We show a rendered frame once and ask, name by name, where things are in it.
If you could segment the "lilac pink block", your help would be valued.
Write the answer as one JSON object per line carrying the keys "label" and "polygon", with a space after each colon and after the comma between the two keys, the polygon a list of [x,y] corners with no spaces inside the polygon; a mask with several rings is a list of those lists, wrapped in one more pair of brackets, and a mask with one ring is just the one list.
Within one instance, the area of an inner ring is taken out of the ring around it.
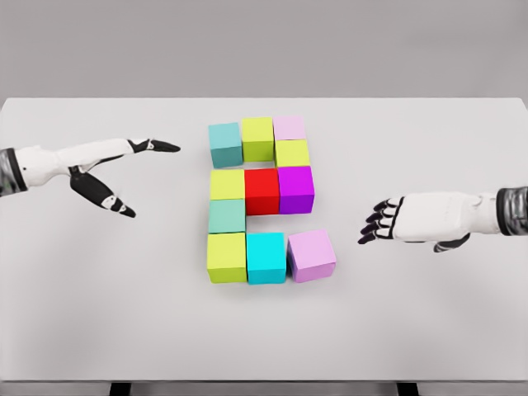
{"label": "lilac pink block", "polygon": [[337,263],[326,229],[291,234],[287,243],[287,260],[296,283],[329,277]]}

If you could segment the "light pink block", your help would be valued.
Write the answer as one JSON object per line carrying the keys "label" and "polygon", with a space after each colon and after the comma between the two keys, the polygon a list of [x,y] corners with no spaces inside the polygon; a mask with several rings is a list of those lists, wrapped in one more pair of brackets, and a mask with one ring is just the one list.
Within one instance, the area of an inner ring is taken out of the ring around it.
{"label": "light pink block", "polygon": [[300,115],[280,115],[272,118],[275,141],[306,139],[304,118]]}

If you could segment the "mint green block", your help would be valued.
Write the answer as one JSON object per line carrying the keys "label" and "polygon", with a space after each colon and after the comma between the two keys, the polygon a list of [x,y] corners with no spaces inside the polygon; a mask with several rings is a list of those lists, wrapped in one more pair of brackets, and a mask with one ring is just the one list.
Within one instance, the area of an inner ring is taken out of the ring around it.
{"label": "mint green block", "polygon": [[208,231],[209,233],[245,233],[245,200],[211,200]]}

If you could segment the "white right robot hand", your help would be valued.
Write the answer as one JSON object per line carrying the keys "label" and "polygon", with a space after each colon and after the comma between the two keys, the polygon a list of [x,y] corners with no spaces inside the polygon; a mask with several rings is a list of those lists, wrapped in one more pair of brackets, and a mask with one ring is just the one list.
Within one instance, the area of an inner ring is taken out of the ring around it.
{"label": "white right robot hand", "polygon": [[447,252],[469,241],[472,231],[465,223],[467,208],[467,197],[462,193],[413,193],[388,198],[373,207],[357,243],[433,243],[434,252]]}

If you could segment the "cyan block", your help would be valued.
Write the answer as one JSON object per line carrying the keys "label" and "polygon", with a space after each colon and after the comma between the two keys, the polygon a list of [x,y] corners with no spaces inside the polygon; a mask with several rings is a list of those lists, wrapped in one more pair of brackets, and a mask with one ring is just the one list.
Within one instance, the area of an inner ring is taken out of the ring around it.
{"label": "cyan block", "polygon": [[286,276],[285,235],[248,233],[247,281],[250,285],[282,284]]}

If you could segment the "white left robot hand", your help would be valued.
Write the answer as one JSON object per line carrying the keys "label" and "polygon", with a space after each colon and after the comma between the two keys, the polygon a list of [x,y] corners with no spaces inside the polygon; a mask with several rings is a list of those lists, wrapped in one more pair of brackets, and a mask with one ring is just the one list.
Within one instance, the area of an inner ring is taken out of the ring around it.
{"label": "white left robot hand", "polygon": [[57,158],[66,167],[69,185],[92,204],[126,217],[134,218],[136,213],[117,196],[110,187],[94,177],[90,170],[126,155],[154,151],[177,153],[181,148],[158,139],[106,139],[61,149]]}

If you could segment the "red block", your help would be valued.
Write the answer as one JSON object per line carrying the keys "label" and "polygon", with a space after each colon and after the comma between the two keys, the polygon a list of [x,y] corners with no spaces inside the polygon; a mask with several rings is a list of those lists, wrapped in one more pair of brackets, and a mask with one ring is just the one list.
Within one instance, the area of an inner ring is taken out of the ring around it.
{"label": "red block", "polygon": [[275,168],[245,170],[244,181],[248,216],[279,214],[280,188]]}

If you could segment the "purple block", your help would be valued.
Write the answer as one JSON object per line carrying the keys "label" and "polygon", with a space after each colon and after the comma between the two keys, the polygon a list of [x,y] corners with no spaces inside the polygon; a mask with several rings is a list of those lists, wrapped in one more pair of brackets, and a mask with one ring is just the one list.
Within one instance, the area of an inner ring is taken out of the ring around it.
{"label": "purple block", "polygon": [[280,215],[308,214],[314,205],[314,180],[312,168],[279,167]]}

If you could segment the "yellow-green block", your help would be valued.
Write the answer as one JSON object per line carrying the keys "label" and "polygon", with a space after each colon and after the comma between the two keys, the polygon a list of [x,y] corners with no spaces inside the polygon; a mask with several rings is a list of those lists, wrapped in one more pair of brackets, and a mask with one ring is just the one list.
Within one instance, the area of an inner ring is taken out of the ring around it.
{"label": "yellow-green block", "polygon": [[277,140],[275,143],[276,167],[306,167],[310,165],[306,139]]}
{"label": "yellow-green block", "polygon": [[214,169],[210,173],[211,200],[243,200],[245,178],[243,169]]}
{"label": "yellow-green block", "polygon": [[213,284],[246,283],[246,234],[210,233],[207,238],[206,269]]}
{"label": "yellow-green block", "polygon": [[271,162],[275,145],[272,118],[242,119],[242,144],[245,162]]}

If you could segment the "teal block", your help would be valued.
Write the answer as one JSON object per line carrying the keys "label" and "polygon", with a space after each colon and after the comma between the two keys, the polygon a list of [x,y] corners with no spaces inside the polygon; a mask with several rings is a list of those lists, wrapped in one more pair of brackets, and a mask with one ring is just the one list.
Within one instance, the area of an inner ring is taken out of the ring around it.
{"label": "teal block", "polygon": [[243,164],[242,140],[238,123],[210,125],[208,134],[214,168],[237,167]]}

